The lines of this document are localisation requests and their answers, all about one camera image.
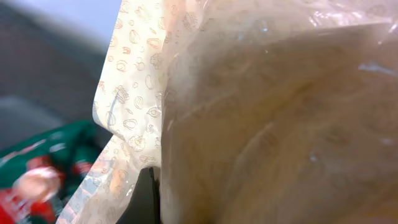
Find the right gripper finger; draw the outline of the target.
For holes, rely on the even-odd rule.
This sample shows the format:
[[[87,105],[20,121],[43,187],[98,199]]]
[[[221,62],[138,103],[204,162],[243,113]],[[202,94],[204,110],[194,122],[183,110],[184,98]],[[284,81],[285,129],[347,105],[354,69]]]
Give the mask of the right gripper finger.
[[[153,167],[140,171],[130,202],[116,224],[161,224],[159,181]]]

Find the green Nescafe bag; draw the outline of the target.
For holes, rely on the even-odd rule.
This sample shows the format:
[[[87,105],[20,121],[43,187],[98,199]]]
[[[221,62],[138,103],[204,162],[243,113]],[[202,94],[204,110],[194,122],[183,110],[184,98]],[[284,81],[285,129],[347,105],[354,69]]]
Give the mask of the green Nescafe bag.
[[[55,223],[99,154],[96,127],[89,121],[1,151],[1,223]]]

